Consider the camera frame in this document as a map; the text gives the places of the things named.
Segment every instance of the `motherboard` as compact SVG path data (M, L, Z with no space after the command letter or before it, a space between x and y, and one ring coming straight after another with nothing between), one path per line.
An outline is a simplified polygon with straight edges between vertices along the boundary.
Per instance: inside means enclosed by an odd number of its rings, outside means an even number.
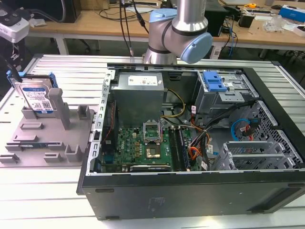
M119 129L114 153L102 154L107 172L185 171L190 167L189 128L147 125Z

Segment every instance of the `metal table surface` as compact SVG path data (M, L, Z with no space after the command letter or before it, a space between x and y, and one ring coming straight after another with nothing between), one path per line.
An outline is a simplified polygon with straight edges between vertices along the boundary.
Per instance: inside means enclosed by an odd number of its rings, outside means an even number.
M70 108L89 104L96 111L108 62L138 62L141 58L44 55L27 67L32 74L56 75L63 100ZM202 66L253 67L298 128L305 133L304 90L271 62L202 60ZM13 90L0 102L0 154L22 118L23 99ZM170 219L98 221L85 196L76 194L80 168L0 168L1 228L305 228L305 197L273 214L208 216Z

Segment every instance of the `floor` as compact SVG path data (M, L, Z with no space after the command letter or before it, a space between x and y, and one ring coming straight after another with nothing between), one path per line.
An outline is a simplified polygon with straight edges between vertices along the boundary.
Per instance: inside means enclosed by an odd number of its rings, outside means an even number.
M91 47L89 54L85 53L85 45L77 39L68 39L67 44L71 55L108 55L108 56L127 56L128 51L124 42L118 41L100 41L101 49L95 50L95 41L87 41ZM57 45L55 42L51 42L48 38L26 38L27 56L26 63L32 59L34 53L44 54L58 54ZM147 43L132 42L132 48L135 56L142 56L146 52ZM220 59L235 59L235 60L256 60L261 61L259 54L261 49L246 49L235 48L233 55L229 57L230 48L225 48ZM264 60L266 61L279 61L283 67L300 82L304 77L304 64L305 60L300 57L292 57L293 54L289 54L284 57L285 51L269 51ZM6 67L3 63L0 63L0 100L10 88L10 83L5 77ZM301 85L305 87L305 80L302 80Z

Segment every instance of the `workbench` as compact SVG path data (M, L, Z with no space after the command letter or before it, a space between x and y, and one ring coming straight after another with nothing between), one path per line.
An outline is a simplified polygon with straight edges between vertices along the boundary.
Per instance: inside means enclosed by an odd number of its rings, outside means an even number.
M56 75L70 109L88 104L97 111L107 63L141 63L141 58L44 55L25 71ZM252 67L305 134L305 91L281 67L271 62L202 60L202 66ZM0 102L0 152L22 118L23 99L14 89ZM76 194L80 167L0 168L1 228L303 228L305 196L273 214L207 216L170 219L98 221L85 196Z
M264 0L253 0L260 7L267 7L264 5ZM291 5L300 8L305 8L303 2L291 1L275 1L274 5ZM107 10L109 17L119 18L119 14L110 15L118 12L118 8ZM133 12L127 12L127 15L133 15ZM149 20L149 13L142 15L144 20ZM123 23L124 31L127 34L126 24ZM140 26L136 17L134 21L129 22L129 30L131 40L133 42L148 42L148 34L143 27ZM263 29L263 21L253 20L250 28L241 28L237 22L234 22L233 31L238 36L237 47L256 48L256 49L275 49L275 50L295 50L305 51L305 39L294 34L291 31L283 32L266 32ZM96 40L97 46L100 40L123 41L120 23L98 15L98 11L83 10L80 17L75 23L54 23L47 22L47 26L31 28L30 36L33 37L49 37L54 38L57 42L60 54L69 54L65 39L89 39ZM219 37L214 37L213 51L211 59L218 59L220 50L228 40L228 34L221 34Z

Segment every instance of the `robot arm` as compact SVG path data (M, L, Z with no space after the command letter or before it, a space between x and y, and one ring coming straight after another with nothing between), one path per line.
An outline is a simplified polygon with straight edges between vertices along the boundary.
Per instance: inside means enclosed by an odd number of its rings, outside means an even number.
M31 14L24 9L12 10L0 2L0 59L12 76L22 82L16 67L24 60L24 38L29 34Z
M213 43L206 32L205 3L206 0L177 0L177 10L154 10L144 63L175 64L177 57L187 63L201 60Z

